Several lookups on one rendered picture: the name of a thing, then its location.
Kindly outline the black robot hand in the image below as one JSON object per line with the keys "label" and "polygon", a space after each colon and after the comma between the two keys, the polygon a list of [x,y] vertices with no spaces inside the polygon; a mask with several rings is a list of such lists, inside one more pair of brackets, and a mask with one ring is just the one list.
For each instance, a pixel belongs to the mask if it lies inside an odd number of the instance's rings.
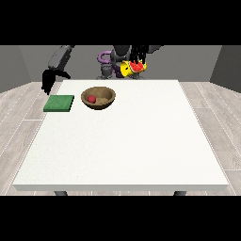
{"label": "black robot hand", "polygon": [[141,60],[142,63],[145,63],[148,50],[148,45],[133,45],[131,48],[130,61],[138,63],[139,60]]}
{"label": "black robot hand", "polygon": [[45,70],[42,73],[41,89],[47,95],[50,94],[52,86],[54,85],[57,76],[64,77],[64,78],[67,78],[67,79],[71,78],[71,76],[67,72],[59,70],[59,69],[48,69],[48,70]]}

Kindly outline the yellow cup with melon print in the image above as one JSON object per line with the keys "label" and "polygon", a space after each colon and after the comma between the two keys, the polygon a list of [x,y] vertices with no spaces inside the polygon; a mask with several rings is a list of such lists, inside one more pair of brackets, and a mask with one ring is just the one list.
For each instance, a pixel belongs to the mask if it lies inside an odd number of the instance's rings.
{"label": "yellow cup with melon print", "polygon": [[141,60],[139,60],[138,63],[123,60],[123,62],[120,64],[120,73],[124,77],[131,76],[139,72],[145,72],[146,69],[147,69],[147,64],[142,63]]}

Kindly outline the green square pad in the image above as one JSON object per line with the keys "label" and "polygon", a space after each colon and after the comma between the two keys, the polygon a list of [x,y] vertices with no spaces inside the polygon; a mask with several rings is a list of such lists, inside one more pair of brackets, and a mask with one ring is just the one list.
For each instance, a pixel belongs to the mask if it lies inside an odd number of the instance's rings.
{"label": "green square pad", "polygon": [[44,112],[69,112],[74,100],[73,95],[51,95],[47,100]]}

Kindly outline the brown wooden bowl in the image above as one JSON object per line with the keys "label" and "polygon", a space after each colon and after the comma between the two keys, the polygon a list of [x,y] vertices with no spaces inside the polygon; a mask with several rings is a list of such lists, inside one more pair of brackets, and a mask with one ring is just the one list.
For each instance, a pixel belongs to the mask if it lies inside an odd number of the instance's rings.
{"label": "brown wooden bowl", "polygon": [[[88,100],[89,96],[95,97],[95,102]],[[116,92],[108,87],[91,87],[85,89],[81,94],[81,101],[89,108],[103,110],[108,108],[115,101]]]}

